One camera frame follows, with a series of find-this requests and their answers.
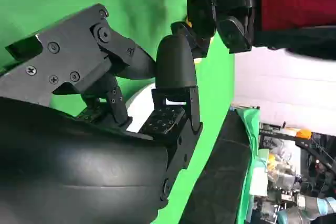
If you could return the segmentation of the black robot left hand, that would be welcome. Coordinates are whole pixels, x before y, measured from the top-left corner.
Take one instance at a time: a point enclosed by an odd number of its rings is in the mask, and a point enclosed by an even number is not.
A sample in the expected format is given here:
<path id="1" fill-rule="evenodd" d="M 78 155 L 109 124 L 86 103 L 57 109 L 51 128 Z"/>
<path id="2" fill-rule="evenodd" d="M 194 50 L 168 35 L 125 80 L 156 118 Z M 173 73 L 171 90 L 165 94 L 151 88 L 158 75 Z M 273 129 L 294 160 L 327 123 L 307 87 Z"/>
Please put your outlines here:
<path id="1" fill-rule="evenodd" d="M 171 30 L 184 35 L 193 58 L 201 59 L 215 34 L 230 54 L 251 51 L 254 20 L 254 0 L 187 0 L 187 20 L 174 22 Z"/>

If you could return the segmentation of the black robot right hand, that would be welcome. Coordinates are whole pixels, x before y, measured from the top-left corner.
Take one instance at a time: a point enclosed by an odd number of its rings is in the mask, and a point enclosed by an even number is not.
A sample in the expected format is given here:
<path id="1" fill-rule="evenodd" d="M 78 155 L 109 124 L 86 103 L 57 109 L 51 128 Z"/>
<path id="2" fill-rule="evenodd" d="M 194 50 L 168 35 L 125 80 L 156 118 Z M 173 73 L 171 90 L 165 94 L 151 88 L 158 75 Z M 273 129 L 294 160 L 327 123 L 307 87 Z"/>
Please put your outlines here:
<path id="1" fill-rule="evenodd" d="M 153 59 L 96 4 L 7 47 L 1 223 L 151 223 L 203 129 L 187 38 Z"/>

